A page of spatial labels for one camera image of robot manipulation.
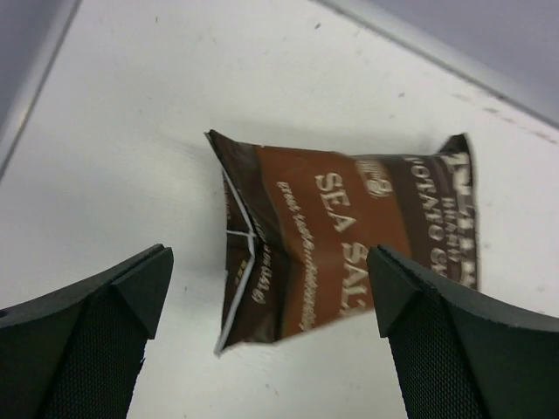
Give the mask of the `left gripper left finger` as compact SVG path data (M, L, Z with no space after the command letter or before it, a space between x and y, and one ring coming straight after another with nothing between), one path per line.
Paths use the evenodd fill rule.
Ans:
M124 418L173 271L156 244L1 311L3 418Z

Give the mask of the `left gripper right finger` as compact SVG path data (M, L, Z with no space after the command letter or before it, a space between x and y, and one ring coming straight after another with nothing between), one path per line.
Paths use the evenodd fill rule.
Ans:
M558 320L384 246L367 258L378 329L409 418L556 418Z

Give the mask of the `brown sea salt chips bag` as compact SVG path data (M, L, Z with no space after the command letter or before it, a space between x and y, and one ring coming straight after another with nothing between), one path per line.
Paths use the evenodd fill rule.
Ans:
M215 351L273 344L374 306L367 255L385 245L479 286L468 137L431 155L345 155L206 135L223 176L226 282Z

